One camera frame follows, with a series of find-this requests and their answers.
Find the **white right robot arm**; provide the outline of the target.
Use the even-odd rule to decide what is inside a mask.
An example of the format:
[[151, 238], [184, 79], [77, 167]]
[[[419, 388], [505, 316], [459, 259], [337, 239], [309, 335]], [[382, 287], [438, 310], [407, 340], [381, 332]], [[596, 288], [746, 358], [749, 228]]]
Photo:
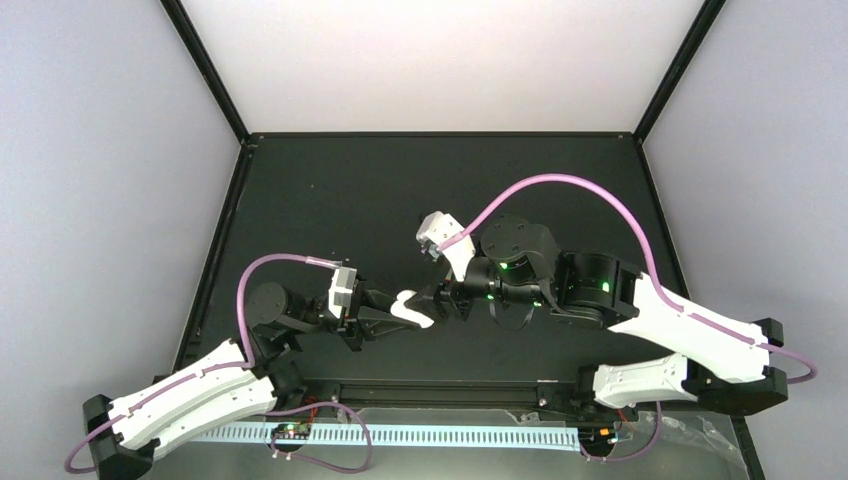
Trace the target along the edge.
[[445, 253], [445, 279], [398, 294], [391, 312], [428, 328], [465, 315], [486, 300], [548, 309], [565, 323], [637, 337], [667, 350], [662, 358], [579, 370], [569, 392], [572, 410], [593, 419], [607, 408], [643, 402], [692, 402], [725, 415], [747, 416], [786, 401], [786, 374], [771, 365], [783, 343], [771, 318], [745, 323], [718, 315], [653, 283], [616, 258], [560, 250], [550, 230], [501, 215], [478, 240]]

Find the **white earbud charging case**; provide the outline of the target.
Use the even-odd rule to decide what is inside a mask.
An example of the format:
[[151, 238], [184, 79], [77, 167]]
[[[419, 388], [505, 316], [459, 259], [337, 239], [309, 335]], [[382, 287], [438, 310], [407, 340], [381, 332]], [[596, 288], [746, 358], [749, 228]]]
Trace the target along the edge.
[[406, 302], [413, 298], [416, 294], [414, 290], [402, 290], [396, 297], [390, 307], [390, 314], [408, 324], [414, 325], [421, 329], [428, 329], [435, 324], [435, 321], [424, 313], [415, 311], [406, 306]]

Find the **black frame post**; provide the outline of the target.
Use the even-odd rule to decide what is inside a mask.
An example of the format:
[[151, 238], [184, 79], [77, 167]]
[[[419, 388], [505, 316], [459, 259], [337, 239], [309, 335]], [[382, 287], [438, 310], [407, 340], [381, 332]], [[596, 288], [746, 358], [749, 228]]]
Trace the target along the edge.
[[633, 132], [638, 145], [647, 140], [725, 4], [726, 0], [702, 2]]
[[168, 15], [175, 31], [194, 62], [207, 89], [212, 94], [232, 133], [240, 144], [244, 144], [249, 139], [251, 133], [239, 114], [183, 2], [179, 0], [161, 0], [160, 4]]

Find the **black frame post right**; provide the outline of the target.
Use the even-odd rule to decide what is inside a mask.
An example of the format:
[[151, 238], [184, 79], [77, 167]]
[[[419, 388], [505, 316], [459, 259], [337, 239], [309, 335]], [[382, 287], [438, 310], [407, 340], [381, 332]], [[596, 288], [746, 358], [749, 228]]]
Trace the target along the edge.
[[647, 140], [725, 4], [726, 0], [702, 2], [633, 132], [638, 145]]

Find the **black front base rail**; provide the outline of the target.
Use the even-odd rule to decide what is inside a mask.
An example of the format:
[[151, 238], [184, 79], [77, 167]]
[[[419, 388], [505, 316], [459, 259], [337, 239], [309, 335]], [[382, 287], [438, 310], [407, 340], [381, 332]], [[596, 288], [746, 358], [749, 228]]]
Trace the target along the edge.
[[289, 395], [289, 405], [307, 399], [354, 408], [570, 409], [588, 402], [571, 382], [393, 381], [307, 379]]

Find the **black frame post left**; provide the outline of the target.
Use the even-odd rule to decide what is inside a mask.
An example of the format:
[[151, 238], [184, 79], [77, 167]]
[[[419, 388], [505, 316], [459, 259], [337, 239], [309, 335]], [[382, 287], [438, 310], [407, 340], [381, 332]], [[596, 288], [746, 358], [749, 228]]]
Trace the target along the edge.
[[179, 0], [161, 0], [160, 4], [168, 15], [175, 31], [194, 62], [207, 89], [212, 94], [232, 133], [240, 144], [244, 144], [249, 139], [251, 133], [239, 114], [183, 2]]

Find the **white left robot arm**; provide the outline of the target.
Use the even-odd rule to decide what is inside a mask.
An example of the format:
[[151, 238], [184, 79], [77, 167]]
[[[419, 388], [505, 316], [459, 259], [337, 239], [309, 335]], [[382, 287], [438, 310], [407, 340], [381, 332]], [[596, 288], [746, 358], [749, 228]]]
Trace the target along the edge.
[[381, 333], [429, 328], [434, 320], [413, 309], [415, 297], [359, 278], [334, 280], [327, 295], [310, 299], [278, 283], [256, 287], [240, 302], [238, 338], [137, 393], [84, 403], [91, 471], [100, 479], [138, 479], [196, 436], [302, 406], [306, 388], [293, 361], [300, 336], [337, 334], [356, 351]]

